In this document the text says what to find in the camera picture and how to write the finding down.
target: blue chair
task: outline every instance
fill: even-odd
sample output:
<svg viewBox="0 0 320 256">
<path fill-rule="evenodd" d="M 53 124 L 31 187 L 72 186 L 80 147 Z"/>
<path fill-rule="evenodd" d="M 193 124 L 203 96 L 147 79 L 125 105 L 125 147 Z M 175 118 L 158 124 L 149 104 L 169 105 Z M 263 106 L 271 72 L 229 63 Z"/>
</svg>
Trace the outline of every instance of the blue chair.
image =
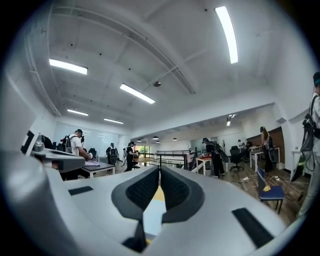
<svg viewBox="0 0 320 256">
<path fill-rule="evenodd" d="M 280 213 L 282 202 L 285 198 L 285 192 L 282 188 L 282 186 L 270 186 L 269 191 L 264 191 L 264 188 L 266 186 L 265 182 L 265 171 L 262 170 L 260 167 L 258 167 L 257 171 L 258 175 L 258 193 L 259 193 L 259 198 L 260 201 L 276 201 L 276 206 L 275 208 L 278 208 L 278 204 L 280 201 L 280 206 L 279 206 L 279 211 L 278 214 Z"/>
</svg>

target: window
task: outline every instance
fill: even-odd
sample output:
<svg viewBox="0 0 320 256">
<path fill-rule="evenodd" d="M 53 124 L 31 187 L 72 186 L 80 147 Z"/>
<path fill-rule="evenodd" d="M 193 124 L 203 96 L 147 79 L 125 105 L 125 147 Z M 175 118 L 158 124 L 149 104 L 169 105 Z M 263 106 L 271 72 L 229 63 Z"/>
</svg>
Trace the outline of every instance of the window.
<svg viewBox="0 0 320 256">
<path fill-rule="evenodd" d="M 140 158 L 150 157 L 150 146 L 135 146 L 135 150 L 138 150 Z"/>
</svg>

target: woman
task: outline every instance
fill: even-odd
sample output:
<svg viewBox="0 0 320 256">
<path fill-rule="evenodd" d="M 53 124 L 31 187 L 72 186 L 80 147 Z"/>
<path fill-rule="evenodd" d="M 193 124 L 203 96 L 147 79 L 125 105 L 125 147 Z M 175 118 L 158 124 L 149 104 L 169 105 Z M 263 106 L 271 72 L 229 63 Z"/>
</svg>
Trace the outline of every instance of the woman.
<svg viewBox="0 0 320 256">
<path fill-rule="evenodd" d="M 269 148 L 268 139 L 270 137 L 270 134 L 267 132 L 267 130 L 264 126 L 260 127 L 260 132 L 261 132 L 261 146 L 262 146 L 262 150 L 263 150 L 264 158 L 265 158 L 264 171 L 270 172 L 273 169 L 273 164 L 271 162 L 271 159 L 269 156 L 269 150 L 268 150 L 268 148 Z"/>
</svg>

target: grey plastic surface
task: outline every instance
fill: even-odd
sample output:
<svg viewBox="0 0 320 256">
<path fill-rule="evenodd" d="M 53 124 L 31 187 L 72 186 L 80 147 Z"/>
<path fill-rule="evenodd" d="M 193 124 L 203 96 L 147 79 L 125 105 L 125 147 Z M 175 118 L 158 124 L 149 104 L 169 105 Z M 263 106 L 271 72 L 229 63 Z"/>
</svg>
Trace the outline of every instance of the grey plastic surface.
<svg viewBox="0 0 320 256">
<path fill-rule="evenodd" d="M 60 173 L 67 173 L 79 169 L 85 165 L 85 159 L 82 156 L 74 155 L 59 150 L 44 148 L 41 151 L 32 151 L 31 155 L 41 157 L 43 160 L 61 161 L 62 167 Z"/>
<path fill-rule="evenodd" d="M 0 182 L 8 207 L 42 249 L 52 255 L 137 255 L 121 244 L 134 235 L 137 221 L 121 216 L 111 194 L 118 184 L 143 170 L 63 182 L 57 170 L 44 171 L 32 157 L 5 152 L 2 155 Z M 169 169 L 197 182 L 205 200 L 188 220 L 163 224 L 160 234 L 143 251 L 144 256 L 272 255 L 291 239 L 303 221 L 300 219 L 285 230 L 272 209 L 231 183 L 174 167 Z M 74 196 L 68 192 L 85 186 L 93 190 Z M 232 214 L 239 208 L 246 208 L 275 239 L 256 250 Z"/>
</svg>

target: white t-shirt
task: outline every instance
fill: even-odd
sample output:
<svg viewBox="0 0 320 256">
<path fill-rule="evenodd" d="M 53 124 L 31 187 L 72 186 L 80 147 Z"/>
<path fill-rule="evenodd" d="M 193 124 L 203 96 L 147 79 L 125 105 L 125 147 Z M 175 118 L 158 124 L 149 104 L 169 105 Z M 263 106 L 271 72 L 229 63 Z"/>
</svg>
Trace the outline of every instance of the white t-shirt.
<svg viewBox="0 0 320 256">
<path fill-rule="evenodd" d="M 77 135 L 75 135 L 74 133 L 70 134 L 69 138 L 70 138 L 70 142 L 71 142 L 72 154 L 79 156 L 79 150 L 77 147 L 82 147 L 80 138 Z"/>
<path fill-rule="evenodd" d="M 312 99 L 315 96 L 319 96 L 316 92 L 313 93 Z M 312 111 L 312 119 L 316 123 L 316 127 L 320 128 L 320 96 L 314 100 L 313 111 Z M 313 141 L 313 150 L 317 156 L 320 156 L 320 139 L 314 137 Z"/>
</svg>

